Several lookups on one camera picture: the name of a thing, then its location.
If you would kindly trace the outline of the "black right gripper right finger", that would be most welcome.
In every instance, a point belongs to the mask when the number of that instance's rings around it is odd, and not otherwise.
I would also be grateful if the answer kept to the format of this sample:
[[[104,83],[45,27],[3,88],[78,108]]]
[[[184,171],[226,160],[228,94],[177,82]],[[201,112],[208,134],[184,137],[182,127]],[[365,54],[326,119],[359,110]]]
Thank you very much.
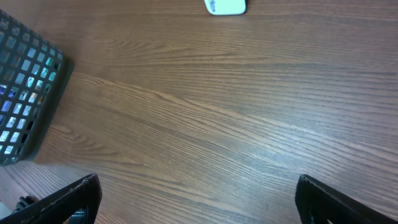
[[[300,175],[295,204],[302,223],[397,224],[397,221],[307,175]]]

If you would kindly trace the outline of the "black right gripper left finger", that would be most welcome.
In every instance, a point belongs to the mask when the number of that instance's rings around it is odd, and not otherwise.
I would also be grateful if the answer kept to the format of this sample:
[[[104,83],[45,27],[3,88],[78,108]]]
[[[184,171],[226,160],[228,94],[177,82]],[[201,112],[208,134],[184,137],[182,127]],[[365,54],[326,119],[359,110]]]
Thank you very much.
[[[100,180],[90,174],[38,200],[20,197],[15,210],[1,224],[94,224],[102,199]]]

